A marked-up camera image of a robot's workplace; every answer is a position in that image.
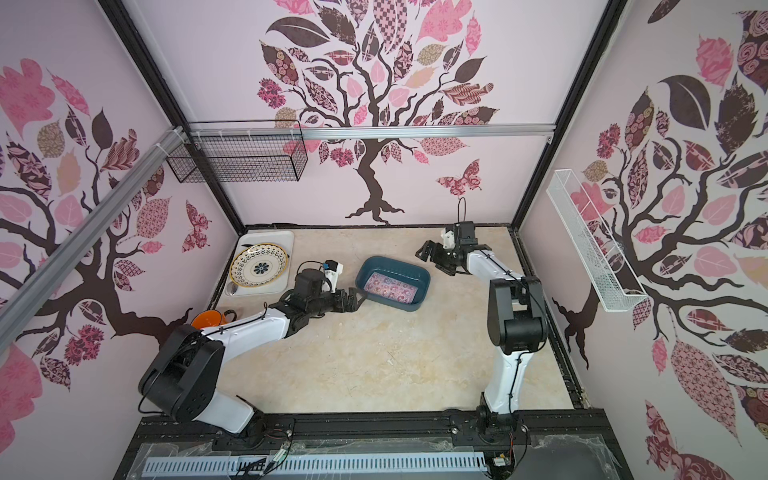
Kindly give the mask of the pink sticker sheet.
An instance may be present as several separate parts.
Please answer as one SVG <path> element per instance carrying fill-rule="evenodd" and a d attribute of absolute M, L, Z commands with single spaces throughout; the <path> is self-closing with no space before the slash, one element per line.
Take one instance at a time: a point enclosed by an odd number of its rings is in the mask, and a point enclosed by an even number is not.
<path fill-rule="evenodd" d="M 396 278 L 374 272 L 366 281 L 364 290 L 402 304 L 413 302 L 418 288 Z"/>

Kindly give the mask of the teal plastic storage box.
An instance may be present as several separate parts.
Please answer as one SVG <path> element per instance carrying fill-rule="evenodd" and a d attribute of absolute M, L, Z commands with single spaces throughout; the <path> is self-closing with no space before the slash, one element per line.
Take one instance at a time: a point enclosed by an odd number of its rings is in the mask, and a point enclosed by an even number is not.
<path fill-rule="evenodd" d="M 406 312 L 421 307 L 430 283 L 425 268 L 384 256 L 366 259 L 355 279 L 355 286 L 368 300 Z"/>

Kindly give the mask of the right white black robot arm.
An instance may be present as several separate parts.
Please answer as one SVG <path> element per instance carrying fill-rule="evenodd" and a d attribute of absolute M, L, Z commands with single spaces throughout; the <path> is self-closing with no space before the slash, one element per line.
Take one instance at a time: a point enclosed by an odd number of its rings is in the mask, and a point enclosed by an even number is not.
<path fill-rule="evenodd" d="M 444 229 L 440 242 L 425 241 L 415 256 L 447 275 L 471 275 L 487 285 L 486 326 L 497 356 L 482 406 L 492 414 L 514 414 L 519 409 L 526 368 L 549 335 L 540 280 L 507 267 L 489 246 L 479 242 L 471 221 Z"/>

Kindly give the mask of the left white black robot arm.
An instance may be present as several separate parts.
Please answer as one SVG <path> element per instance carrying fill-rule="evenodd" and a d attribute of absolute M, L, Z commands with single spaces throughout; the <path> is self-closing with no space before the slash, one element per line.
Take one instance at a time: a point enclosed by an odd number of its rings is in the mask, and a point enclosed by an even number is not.
<path fill-rule="evenodd" d="M 222 366 L 258 347 L 286 339 L 327 313 L 354 313 L 367 299 L 336 286 L 335 270 L 305 269 L 294 287 L 253 316 L 216 327 L 176 328 L 142 376 L 143 399 L 178 423 L 201 422 L 250 439 L 264 431 L 263 413 L 217 390 Z"/>

